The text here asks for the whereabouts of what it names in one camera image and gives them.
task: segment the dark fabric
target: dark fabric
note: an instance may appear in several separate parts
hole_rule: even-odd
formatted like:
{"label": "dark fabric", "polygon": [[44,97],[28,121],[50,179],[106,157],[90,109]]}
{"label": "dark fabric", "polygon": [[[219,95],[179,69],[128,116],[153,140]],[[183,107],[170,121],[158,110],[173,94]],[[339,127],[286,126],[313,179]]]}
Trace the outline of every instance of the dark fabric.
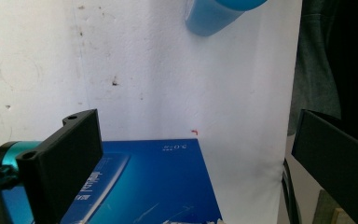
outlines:
{"label": "dark fabric", "polygon": [[337,83],[342,121],[358,137],[358,0],[342,1],[329,39],[328,60]]}
{"label": "dark fabric", "polygon": [[301,109],[340,118],[336,83],[327,60],[339,0],[304,0],[296,56],[288,135],[296,132]]}

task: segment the teal cylindrical object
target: teal cylindrical object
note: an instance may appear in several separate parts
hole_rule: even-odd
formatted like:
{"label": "teal cylindrical object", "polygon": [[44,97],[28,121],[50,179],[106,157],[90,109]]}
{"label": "teal cylindrical object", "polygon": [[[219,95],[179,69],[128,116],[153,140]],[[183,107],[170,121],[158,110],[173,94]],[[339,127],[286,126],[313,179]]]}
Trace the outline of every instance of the teal cylindrical object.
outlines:
{"label": "teal cylindrical object", "polygon": [[186,26],[196,35],[213,35],[243,12],[259,7],[267,0],[187,0]]}
{"label": "teal cylindrical object", "polygon": [[13,168],[19,171],[19,166],[16,162],[16,157],[23,151],[33,149],[39,146],[41,142],[29,141],[29,142],[18,142],[10,147],[2,160],[3,165],[12,165]]}

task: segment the white tabletop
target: white tabletop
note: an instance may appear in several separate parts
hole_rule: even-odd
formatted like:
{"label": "white tabletop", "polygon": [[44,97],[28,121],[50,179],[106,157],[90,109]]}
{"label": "white tabletop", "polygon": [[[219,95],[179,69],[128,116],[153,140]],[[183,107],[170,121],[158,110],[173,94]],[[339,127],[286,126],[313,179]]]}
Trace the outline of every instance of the white tabletop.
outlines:
{"label": "white tabletop", "polygon": [[0,145],[98,108],[103,140],[199,138],[225,222],[276,223],[301,1],[268,0],[210,37],[185,8],[0,1]]}

